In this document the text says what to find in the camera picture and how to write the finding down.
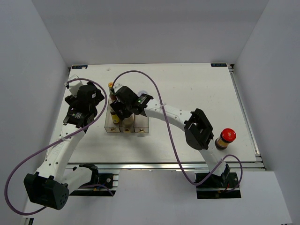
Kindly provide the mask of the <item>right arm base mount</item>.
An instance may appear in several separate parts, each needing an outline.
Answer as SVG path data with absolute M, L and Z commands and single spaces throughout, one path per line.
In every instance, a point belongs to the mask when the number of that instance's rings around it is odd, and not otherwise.
M 230 172 L 225 183 L 218 182 L 212 175 L 196 187 L 197 199 L 240 199 L 240 186 L 231 191 L 238 183 L 236 172 Z

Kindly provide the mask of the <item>white lid sauce jar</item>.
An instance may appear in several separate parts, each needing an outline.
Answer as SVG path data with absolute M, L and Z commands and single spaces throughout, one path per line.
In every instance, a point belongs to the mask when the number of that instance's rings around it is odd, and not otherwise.
M 148 93 L 146 91 L 144 91 L 144 90 L 138 92 L 139 96 L 142 95 L 142 94 L 148 94 Z

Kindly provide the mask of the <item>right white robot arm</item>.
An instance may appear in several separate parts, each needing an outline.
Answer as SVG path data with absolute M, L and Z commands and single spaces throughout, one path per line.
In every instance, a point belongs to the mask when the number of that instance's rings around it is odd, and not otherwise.
M 162 105 L 148 94 L 138 96 L 129 87 L 117 83 L 112 92 L 116 100 L 110 104 L 123 120 L 132 114 L 155 118 L 181 129 L 187 144 L 200 152 L 210 172 L 212 183 L 217 187 L 229 181 L 229 165 L 224 162 L 214 143 L 213 127 L 201 109 L 184 111 L 169 105 Z

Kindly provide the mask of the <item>red lid brown jar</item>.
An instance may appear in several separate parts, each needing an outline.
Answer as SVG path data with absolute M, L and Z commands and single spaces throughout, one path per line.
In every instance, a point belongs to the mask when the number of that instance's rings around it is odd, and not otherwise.
M 225 128 L 215 140 L 215 146 L 218 150 L 224 150 L 236 139 L 236 137 L 236 132 L 233 129 Z

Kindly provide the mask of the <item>red chili sauce bottle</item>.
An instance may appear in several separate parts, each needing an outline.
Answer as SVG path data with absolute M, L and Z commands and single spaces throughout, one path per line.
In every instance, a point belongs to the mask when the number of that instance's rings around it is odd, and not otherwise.
M 110 99 L 112 101 L 116 100 L 116 96 L 114 95 L 114 92 L 113 92 L 113 83 L 112 82 L 108 83 L 108 88 L 109 88 Z

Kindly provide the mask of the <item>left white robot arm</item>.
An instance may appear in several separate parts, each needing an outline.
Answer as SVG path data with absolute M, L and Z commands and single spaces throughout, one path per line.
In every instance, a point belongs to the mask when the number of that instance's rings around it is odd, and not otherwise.
M 66 166 L 78 143 L 97 115 L 97 105 L 105 99 L 91 81 L 76 81 L 69 86 L 69 105 L 63 120 L 58 144 L 51 147 L 46 159 L 34 174 L 28 173 L 24 185 L 29 200 L 52 209 L 61 210 L 70 193 L 82 185 L 94 187 L 99 182 L 98 168 L 94 164 L 81 164 L 65 175 Z

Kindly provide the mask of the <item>small yellow label bottle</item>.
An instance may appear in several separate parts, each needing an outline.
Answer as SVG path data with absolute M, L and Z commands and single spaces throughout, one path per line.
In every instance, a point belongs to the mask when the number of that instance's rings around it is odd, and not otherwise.
M 120 119 L 119 119 L 118 115 L 116 114 L 116 112 L 110 111 L 110 114 L 111 114 L 113 123 L 118 124 L 120 122 Z

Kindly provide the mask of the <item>black grinder white bottle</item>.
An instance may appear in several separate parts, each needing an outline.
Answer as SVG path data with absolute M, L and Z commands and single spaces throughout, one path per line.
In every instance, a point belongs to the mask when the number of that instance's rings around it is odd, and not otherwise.
M 123 121 L 122 121 L 124 124 L 132 124 L 134 122 L 134 115 L 131 115 L 130 117 L 128 118 L 125 118 Z

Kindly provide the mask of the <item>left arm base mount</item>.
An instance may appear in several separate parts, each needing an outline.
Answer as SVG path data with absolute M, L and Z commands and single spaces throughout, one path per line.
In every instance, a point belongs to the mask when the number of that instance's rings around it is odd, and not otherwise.
M 77 168 L 89 169 L 91 171 L 91 179 L 89 182 L 83 183 L 77 190 L 71 192 L 70 196 L 114 196 L 118 186 L 118 174 L 100 172 L 94 164 L 80 164 L 72 169 L 75 171 Z

